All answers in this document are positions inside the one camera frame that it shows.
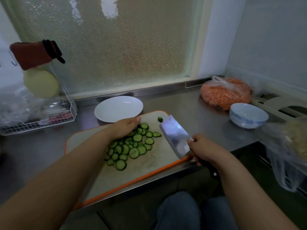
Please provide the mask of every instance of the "white bowl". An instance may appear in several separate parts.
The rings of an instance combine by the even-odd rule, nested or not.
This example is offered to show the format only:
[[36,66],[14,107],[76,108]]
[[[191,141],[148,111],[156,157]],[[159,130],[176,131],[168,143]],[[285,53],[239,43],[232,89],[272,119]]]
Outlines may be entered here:
[[269,118],[263,109],[246,103],[232,104],[229,114],[233,123],[247,129],[259,127]]
[[136,97],[117,96],[99,103],[95,108],[97,119],[115,123],[121,119],[137,116],[143,110],[143,103]]

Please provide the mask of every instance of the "shredded carrot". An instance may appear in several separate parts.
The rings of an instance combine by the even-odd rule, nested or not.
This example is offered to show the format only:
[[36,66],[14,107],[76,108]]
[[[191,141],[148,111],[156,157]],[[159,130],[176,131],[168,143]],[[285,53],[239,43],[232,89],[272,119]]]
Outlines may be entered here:
[[201,95],[207,103],[229,110],[234,103],[251,102],[251,91],[248,84],[232,77],[220,77],[219,79],[226,81],[228,84],[225,85],[225,82],[212,80],[202,85]]

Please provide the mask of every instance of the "jeans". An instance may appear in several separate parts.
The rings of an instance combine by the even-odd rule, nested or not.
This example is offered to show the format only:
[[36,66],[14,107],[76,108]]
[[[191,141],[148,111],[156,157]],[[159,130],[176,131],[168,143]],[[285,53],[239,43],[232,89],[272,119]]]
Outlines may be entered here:
[[226,197],[210,198],[198,208],[190,194],[167,197],[157,210],[155,230],[237,230]]

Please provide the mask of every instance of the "hook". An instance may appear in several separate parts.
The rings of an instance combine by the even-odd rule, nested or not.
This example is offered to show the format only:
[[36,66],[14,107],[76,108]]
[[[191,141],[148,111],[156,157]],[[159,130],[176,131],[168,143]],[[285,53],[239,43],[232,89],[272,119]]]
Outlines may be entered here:
[[18,63],[17,63],[17,61],[16,61],[15,57],[12,55],[12,52],[11,52],[11,51],[8,51],[8,52],[9,52],[9,54],[11,55],[12,59],[13,59],[13,60],[14,60],[14,62],[15,62],[15,64],[14,64],[14,63],[13,63],[13,61],[11,61],[12,65],[17,66],[17,65],[18,65]]

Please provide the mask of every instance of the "knife handle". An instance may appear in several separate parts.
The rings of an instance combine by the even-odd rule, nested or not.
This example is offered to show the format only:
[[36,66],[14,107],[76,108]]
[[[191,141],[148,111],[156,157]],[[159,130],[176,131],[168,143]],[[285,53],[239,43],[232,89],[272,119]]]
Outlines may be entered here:
[[209,172],[210,172],[210,177],[217,180],[217,181],[220,181],[221,178],[220,178],[220,175],[219,173],[217,172],[217,169],[208,161],[205,161],[201,158],[198,157],[198,161],[205,167],[208,168]]

